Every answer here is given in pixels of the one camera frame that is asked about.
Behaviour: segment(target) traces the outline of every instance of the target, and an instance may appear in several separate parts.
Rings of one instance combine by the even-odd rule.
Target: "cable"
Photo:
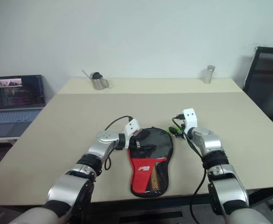
[[[109,170],[110,169],[110,167],[112,166],[112,160],[110,159],[110,154],[113,152],[113,150],[115,149],[116,147],[114,147],[111,151],[110,151],[110,153],[108,154],[108,157],[107,157],[107,159],[105,160],[105,163],[104,163],[104,169],[105,170]],[[107,160],[109,161],[109,167],[106,167],[106,162],[107,162]]]
[[[184,130],[182,129],[182,127],[180,127],[176,122],[175,122],[175,118],[172,118],[172,121],[173,123],[183,132],[183,134],[185,135],[186,137],[186,140],[190,146],[190,148],[200,157],[202,158],[202,155],[198,152],[198,150],[196,149],[196,147],[193,145],[193,143],[191,142],[189,136],[184,132]],[[206,179],[206,174],[207,174],[207,170],[204,169],[204,172],[203,172],[203,178],[200,182],[200,184],[197,186],[195,192],[193,193],[193,195],[191,196],[191,199],[190,199],[190,202],[189,202],[189,209],[190,209],[190,213],[191,213],[191,216],[193,218],[193,220],[197,223],[197,224],[200,224],[200,222],[197,220],[197,218],[195,217],[194,213],[193,213],[193,210],[192,210],[192,203],[193,203],[193,200],[194,198],[196,197],[196,194],[198,193],[198,191],[200,190],[200,188],[202,187],[205,179]]]
[[[104,129],[104,131],[106,131],[111,125],[113,125],[113,123],[115,123],[116,121],[118,121],[118,120],[121,120],[121,119],[123,119],[123,118],[129,118],[129,121],[131,121],[132,119],[133,119],[133,117],[131,117],[131,116],[123,116],[123,117],[120,117],[120,118],[118,118],[118,119],[115,119],[112,123],[110,123],[105,129]]]
[[[193,145],[193,143],[190,141],[188,135],[184,132],[184,130],[181,128],[181,126],[179,126],[176,122],[175,122],[175,118],[172,118],[173,123],[183,132],[183,134],[186,137],[186,140],[190,146],[190,148],[200,157],[202,158],[201,154],[198,152],[198,150],[196,149],[196,147]]]
[[[190,213],[191,213],[191,216],[193,218],[193,220],[197,223],[197,224],[200,224],[200,222],[196,219],[194,213],[193,213],[193,210],[192,210],[192,203],[193,203],[193,200],[194,198],[196,197],[196,194],[198,193],[198,191],[200,190],[200,188],[202,187],[205,179],[206,179],[206,174],[207,174],[207,170],[204,169],[204,172],[203,172],[203,178],[200,182],[200,184],[197,186],[195,192],[193,193],[193,195],[191,196],[191,199],[190,199],[190,203],[189,203],[189,209],[190,209]]]
[[[121,120],[121,119],[123,119],[123,118],[128,118],[129,119],[129,121],[131,121],[132,119],[133,119],[133,117],[131,117],[131,116],[123,116],[123,117],[119,117],[119,118],[117,118],[117,119],[115,119],[112,123],[110,123],[105,129],[104,129],[104,131],[106,131],[111,125],[113,125],[115,122],[117,122],[118,120]],[[112,166],[112,160],[110,159],[110,154],[114,151],[114,149],[115,149],[116,147],[114,147],[111,151],[110,151],[110,153],[108,154],[108,157],[107,157],[107,159],[105,160],[105,162],[104,162],[104,169],[105,170],[109,170],[110,169],[110,167]]]

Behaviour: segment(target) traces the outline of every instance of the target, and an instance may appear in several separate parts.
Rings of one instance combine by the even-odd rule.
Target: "laptop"
[[[0,138],[20,137],[44,106],[41,75],[0,77]]]

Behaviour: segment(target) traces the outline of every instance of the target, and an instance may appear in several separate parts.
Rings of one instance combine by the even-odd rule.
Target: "robotic hand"
[[[234,167],[229,163],[217,135],[197,126],[193,109],[186,109],[176,119],[184,120],[184,138],[201,151],[204,169],[209,179],[211,206],[217,215],[223,215],[227,224],[270,224],[256,210],[249,209],[247,192]]]
[[[26,211],[10,224],[64,224],[72,214],[84,209],[91,202],[94,181],[111,151],[128,148],[130,138],[141,132],[138,120],[131,119],[123,133],[100,132],[81,159],[54,183],[47,202]]]

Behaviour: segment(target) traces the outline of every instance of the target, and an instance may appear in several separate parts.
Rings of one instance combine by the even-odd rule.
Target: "laptop screen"
[[[0,77],[0,109],[43,106],[41,75]]]

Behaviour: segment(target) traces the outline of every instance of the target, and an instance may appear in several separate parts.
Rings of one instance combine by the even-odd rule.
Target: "desk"
[[[246,189],[273,187],[273,122],[231,79],[149,82],[114,79],[113,88],[95,91],[86,78],[70,79],[1,161],[0,205],[43,204],[55,180],[115,118],[131,115],[142,127],[166,129],[173,116],[190,107],[199,126],[220,136]],[[115,123],[111,130],[122,131],[126,122]],[[130,192],[127,151],[112,153],[111,160],[111,169],[97,178],[92,202],[136,199]],[[181,139],[174,139],[168,169],[163,197],[192,194],[203,175],[200,159]],[[200,193],[207,192],[206,181]]]

